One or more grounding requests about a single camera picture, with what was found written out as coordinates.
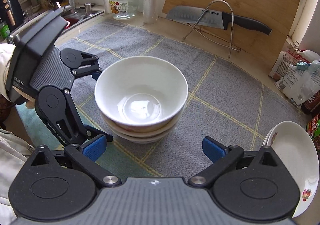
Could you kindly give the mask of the gloved left hand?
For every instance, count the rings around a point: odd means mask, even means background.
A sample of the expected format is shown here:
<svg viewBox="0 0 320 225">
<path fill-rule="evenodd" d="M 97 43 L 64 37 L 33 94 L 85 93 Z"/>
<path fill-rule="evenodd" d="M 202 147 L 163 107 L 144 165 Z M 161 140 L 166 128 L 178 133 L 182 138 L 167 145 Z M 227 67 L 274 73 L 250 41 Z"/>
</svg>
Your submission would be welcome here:
<svg viewBox="0 0 320 225">
<path fill-rule="evenodd" d="M 15 45 L 13 44 L 7 44 L 3 43 L 1 44 L 1 65 L 0 65 L 0 70 L 1 70 L 1 95 L 7 99 L 8 101 L 11 102 L 9 99 L 8 95 L 9 92 L 6 91 L 5 89 L 5 84 L 7 82 L 7 76 L 9 72 L 9 67 L 10 67 L 10 61 L 13 55 L 15 49 Z M 19 90 L 18 88 L 14 87 L 14 90 L 23 98 L 25 98 L 26 101 L 26 107 L 28 109 L 34 109 L 35 108 L 35 98 L 29 96 L 28 94 L 24 93 L 23 91 Z"/>
</svg>

